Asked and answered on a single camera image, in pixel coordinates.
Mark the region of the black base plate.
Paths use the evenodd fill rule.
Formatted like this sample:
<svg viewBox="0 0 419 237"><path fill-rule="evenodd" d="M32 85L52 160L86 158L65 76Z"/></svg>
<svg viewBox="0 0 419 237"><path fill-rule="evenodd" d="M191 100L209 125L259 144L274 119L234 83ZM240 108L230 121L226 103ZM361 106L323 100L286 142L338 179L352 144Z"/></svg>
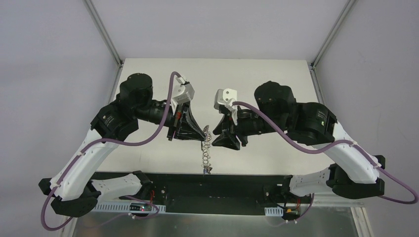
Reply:
<svg viewBox="0 0 419 237"><path fill-rule="evenodd" d="M264 215L266 207L288 206L309 197L286 194L283 175L225 175L150 173L149 188L133 197L164 205L167 213Z"/></svg>

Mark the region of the left circuit board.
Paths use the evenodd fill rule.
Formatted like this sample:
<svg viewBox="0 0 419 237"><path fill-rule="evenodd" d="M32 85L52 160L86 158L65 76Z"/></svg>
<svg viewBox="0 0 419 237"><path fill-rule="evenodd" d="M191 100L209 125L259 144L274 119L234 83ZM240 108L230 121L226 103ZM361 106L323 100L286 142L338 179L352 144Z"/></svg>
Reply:
<svg viewBox="0 0 419 237"><path fill-rule="evenodd" d="M132 213L151 212L153 207L145 203L131 203L129 210Z"/></svg>

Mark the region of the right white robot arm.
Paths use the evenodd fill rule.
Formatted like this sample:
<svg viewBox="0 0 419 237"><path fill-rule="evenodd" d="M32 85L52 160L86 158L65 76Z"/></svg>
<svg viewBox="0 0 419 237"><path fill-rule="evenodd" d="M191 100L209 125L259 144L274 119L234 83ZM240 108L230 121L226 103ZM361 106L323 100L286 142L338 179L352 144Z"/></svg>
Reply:
<svg viewBox="0 0 419 237"><path fill-rule="evenodd" d="M248 144L249 136L281 131L295 148L324 153L333 161L314 173L286 176L280 189L284 201L325 192L348 199L384 195L385 182L378 168L385 158L362 151L325 105L299 103L290 87L274 81L260 85L254 98L258 111L239 102L233 89L216 92L214 108L223 118L213 130L213 146L239 150Z"/></svg>

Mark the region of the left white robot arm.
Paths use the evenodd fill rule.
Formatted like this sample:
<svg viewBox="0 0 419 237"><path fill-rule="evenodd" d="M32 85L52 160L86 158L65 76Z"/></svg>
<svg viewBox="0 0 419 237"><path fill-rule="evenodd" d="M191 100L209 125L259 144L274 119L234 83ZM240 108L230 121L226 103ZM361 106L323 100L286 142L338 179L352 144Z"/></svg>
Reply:
<svg viewBox="0 0 419 237"><path fill-rule="evenodd" d="M81 217L104 200L127 195L146 199L151 192L151 182L140 171L108 180L94 180L92 176L119 145L141 145L126 141L139 129L141 120L157 125L157 130L145 143L156 138L164 127L168 129L168 140L204 141L205 134L191 111L194 93L191 83L173 72L167 99L158 101L153 98L153 81L149 75L130 75L120 84L115 100L94 117L73 158L56 176L39 182L40 189L48 196L46 204L58 215Z"/></svg>

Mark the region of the right aluminium frame post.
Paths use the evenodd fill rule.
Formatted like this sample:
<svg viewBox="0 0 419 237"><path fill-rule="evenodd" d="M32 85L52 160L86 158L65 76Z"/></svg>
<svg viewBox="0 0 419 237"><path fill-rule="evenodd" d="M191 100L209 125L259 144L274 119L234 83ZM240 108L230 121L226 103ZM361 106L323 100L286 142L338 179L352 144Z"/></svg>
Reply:
<svg viewBox="0 0 419 237"><path fill-rule="evenodd" d="M315 55L314 59L310 63L310 66L313 70L315 70L322 60L323 56L326 54L326 51L332 44L334 38L337 36L339 30L342 28L346 18L349 16L350 12L352 11L353 7L356 5L357 0L347 0L345 5L343 6L341 12L339 13L337 19L333 23L330 31L328 32L325 40L323 41L322 45L320 46L317 54Z"/></svg>

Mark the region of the metal disc with keyrings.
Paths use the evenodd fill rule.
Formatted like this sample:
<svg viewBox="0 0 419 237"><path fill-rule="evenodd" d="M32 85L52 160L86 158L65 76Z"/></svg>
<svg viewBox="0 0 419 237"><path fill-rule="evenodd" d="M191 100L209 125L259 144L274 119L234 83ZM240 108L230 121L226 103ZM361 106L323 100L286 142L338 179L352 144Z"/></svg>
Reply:
<svg viewBox="0 0 419 237"><path fill-rule="evenodd" d="M203 129L205 138L204 141L201 142L201 151L202 151L202 165L203 168L203 175L210 175L212 171L212 166L210 163L210 148L211 148L211 140L212 135L210 131L210 126L206 125Z"/></svg>

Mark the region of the circuit board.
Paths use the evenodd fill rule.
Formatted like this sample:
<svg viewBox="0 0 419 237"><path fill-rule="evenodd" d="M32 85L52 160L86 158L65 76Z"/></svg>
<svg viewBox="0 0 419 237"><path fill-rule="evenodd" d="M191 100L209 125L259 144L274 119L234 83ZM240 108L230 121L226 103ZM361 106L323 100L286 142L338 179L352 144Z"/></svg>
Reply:
<svg viewBox="0 0 419 237"><path fill-rule="evenodd" d="M145 203L131 203L129 210L132 213L151 212L153 207Z"/></svg>
<svg viewBox="0 0 419 237"><path fill-rule="evenodd" d="M294 221L300 217L298 211L287 210L283 213L282 219L285 221Z"/></svg>

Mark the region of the right circuit board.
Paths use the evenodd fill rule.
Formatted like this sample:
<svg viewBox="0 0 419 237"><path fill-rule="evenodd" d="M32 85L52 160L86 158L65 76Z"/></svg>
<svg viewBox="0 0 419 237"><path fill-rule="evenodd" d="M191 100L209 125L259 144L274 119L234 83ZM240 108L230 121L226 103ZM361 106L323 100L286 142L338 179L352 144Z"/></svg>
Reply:
<svg viewBox="0 0 419 237"><path fill-rule="evenodd" d="M294 221L300 217L298 211L287 210L283 213L282 219L285 221Z"/></svg>

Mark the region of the left aluminium frame post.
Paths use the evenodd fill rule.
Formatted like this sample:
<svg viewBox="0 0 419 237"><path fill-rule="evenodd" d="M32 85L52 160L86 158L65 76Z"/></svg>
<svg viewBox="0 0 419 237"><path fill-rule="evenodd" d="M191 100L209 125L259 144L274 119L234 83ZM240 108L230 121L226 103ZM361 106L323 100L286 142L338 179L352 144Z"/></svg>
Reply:
<svg viewBox="0 0 419 237"><path fill-rule="evenodd" d="M100 36L102 37L106 47L108 48L108 51L110 52L113 60L115 61L115 63L117 64L117 66L119 68L121 68L123 66L123 59L120 57L100 15L99 12L97 11L94 2L92 0L83 0L83 3L89 13L89 15L92 18L92 21L94 23L94 25L96 26Z"/></svg>

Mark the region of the aluminium frame post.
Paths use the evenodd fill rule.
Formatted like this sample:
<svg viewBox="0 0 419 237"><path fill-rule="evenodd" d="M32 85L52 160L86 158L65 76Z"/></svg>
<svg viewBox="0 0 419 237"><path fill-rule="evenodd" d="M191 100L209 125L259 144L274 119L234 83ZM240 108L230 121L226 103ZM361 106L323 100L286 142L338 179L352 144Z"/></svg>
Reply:
<svg viewBox="0 0 419 237"><path fill-rule="evenodd" d="M123 66L123 59L120 57L100 15L99 12L97 11L94 2L92 0L83 0L83 3L89 13L89 15L92 18L92 21L94 23L94 25L96 26L100 36L102 37L106 47L108 48L108 51L110 52L113 60L115 61L115 63L117 64L117 66L119 68L121 68Z"/></svg>
<svg viewBox="0 0 419 237"><path fill-rule="evenodd" d="M320 46L317 54L315 55L314 59L310 63L310 66L313 70L315 70L322 60L323 56L326 54L326 51L332 44L334 38L337 36L339 30L342 28L346 18L349 16L350 12L352 11L353 7L356 5L357 0L347 0L345 5L343 6L341 12L339 13L337 19L333 23L330 31L328 32L325 40L323 41L322 45Z"/></svg>

